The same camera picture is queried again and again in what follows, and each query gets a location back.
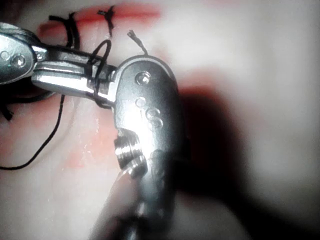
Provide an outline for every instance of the skin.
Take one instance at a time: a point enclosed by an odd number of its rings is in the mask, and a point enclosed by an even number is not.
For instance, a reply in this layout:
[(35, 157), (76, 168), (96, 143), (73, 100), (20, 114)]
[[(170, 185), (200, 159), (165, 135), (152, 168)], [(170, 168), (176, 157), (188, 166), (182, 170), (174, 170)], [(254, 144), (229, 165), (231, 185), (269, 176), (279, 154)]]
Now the skin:
[[(172, 68), (193, 167), (177, 177), (166, 238), (319, 234), (319, 1), (121, 2), (28, 1), (8, 4), (19, 11), (4, 16), (65, 45), (63, 26), (47, 23), (48, 15), (77, 11), (81, 50), (92, 52), (110, 37), (94, 12), (115, 4), (108, 64), (142, 54), (127, 37), (133, 29)], [(2, 166), (34, 154), (56, 123), (59, 99), (11, 105), (10, 122), (0, 116)], [(135, 182), (119, 175), (116, 136), (111, 111), (67, 96), (59, 130), (36, 161), (0, 171), (0, 239), (108, 236), (136, 197)]]

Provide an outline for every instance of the silver metal part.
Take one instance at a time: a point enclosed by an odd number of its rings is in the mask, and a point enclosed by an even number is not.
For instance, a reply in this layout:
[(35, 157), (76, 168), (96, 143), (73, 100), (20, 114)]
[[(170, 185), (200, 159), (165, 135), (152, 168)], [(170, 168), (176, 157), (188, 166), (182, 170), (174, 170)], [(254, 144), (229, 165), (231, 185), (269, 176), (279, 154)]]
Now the silver metal part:
[[(152, 56), (134, 56), (115, 71), (107, 100), (113, 107), (116, 155), (125, 170), (143, 166), (140, 175), (136, 218), (125, 239), (159, 233), (170, 222), (175, 161), (186, 155), (187, 137), (177, 82), (170, 68)], [(141, 156), (144, 161), (137, 162)]]
[(36, 55), (30, 45), (0, 33), (0, 85), (27, 77), (35, 62)]
[[(101, 57), (96, 56), (92, 66), (87, 64), (90, 57), (87, 52), (41, 43), (32, 32), (0, 22), (0, 85), (32, 75), (32, 82), (45, 90), (92, 98), (92, 79)], [(106, 82), (114, 69), (105, 65), (99, 74), (99, 96), (108, 90)]]

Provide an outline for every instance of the red mark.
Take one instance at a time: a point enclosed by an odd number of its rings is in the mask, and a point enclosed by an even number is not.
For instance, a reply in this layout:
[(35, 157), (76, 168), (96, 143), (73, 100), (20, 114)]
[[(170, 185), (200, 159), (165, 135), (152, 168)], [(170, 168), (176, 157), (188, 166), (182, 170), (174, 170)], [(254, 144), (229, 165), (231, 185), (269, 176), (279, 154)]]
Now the red mark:
[[(110, 8), (109, 5), (95, 6), (80, 10), (75, 13), (74, 20), (78, 27), (79, 32), (82, 28), (90, 24), (105, 23), (108, 28), (107, 22), (103, 15), (99, 15), (98, 11), (107, 12)], [(158, 7), (151, 4), (140, 3), (123, 3), (115, 5), (113, 8), (114, 15), (112, 23), (115, 27), (122, 21), (130, 21), (130, 23), (138, 23), (140, 25), (149, 26), (155, 20), (161, 17), (161, 13)], [(46, 36), (66, 35), (65, 26), (58, 21), (48, 21), (41, 24), (38, 27), (37, 34), (39, 38), (45, 38)]]
[(81, 143), (76, 144), (69, 153), (64, 168), (78, 169), (90, 165), (101, 165), (108, 162), (108, 167), (118, 168), (115, 155), (114, 139), (117, 130), (114, 127), (112, 113), (97, 108), (98, 128), (96, 131), (83, 131)]

